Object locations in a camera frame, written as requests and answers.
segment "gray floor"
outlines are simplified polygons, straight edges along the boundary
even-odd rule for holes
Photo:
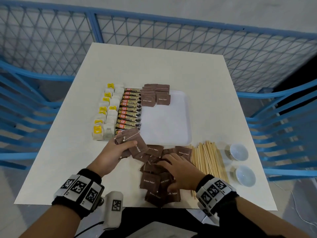
[[[47,96],[51,100],[58,100],[65,96],[69,85],[65,84],[62,89],[54,84],[41,84],[42,92],[47,92]],[[55,95],[56,90],[60,90],[59,95]],[[251,115],[260,106],[258,100],[241,99],[241,106],[246,116]],[[25,231],[40,215],[42,215],[48,206],[36,205],[14,205],[14,200],[28,174],[28,171],[21,171],[9,168],[0,168],[0,184],[1,184],[1,201],[0,201],[0,238],[12,237],[16,238],[23,231]],[[303,219],[309,221],[317,221],[317,189],[312,180],[298,180],[298,181],[280,181],[277,182],[285,190],[292,190],[296,199],[296,206],[299,214]],[[270,188],[278,207],[278,211],[274,211],[275,215],[287,220],[296,227],[307,232],[311,237],[317,237],[317,228],[302,221],[294,205],[294,200],[289,191],[283,191],[274,183],[270,183]],[[200,221],[204,219],[204,215],[199,211],[191,212]],[[92,224],[103,220],[102,211],[98,208],[89,217],[81,221],[78,231],[82,231]],[[80,236],[84,237],[98,237],[102,233],[102,227],[97,226]]]

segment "blue chair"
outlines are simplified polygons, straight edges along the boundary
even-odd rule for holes
[[[267,102],[246,120],[269,181],[317,177],[315,86],[317,80],[276,93],[237,92],[239,98]],[[307,94],[291,99],[304,90]],[[291,99],[288,103],[279,104],[287,97]]]
[[[51,102],[36,80],[72,82],[74,76],[38,74],[0,60],[0,165],[17,169],[28,166],[10,160],[37,156],[62,102]]]

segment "white bowl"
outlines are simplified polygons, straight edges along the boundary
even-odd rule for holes
[[[247,160],[249,157],[247,148],[245,148],[245,146],[242,144],[232,144],[230,146],[230,154],[235,160],[238,161]]]
[[[253,171],[244,165],[239,166],[235,170],[235,176],[238,182],[244,186],[251,187],[256,183],[256,176]]]

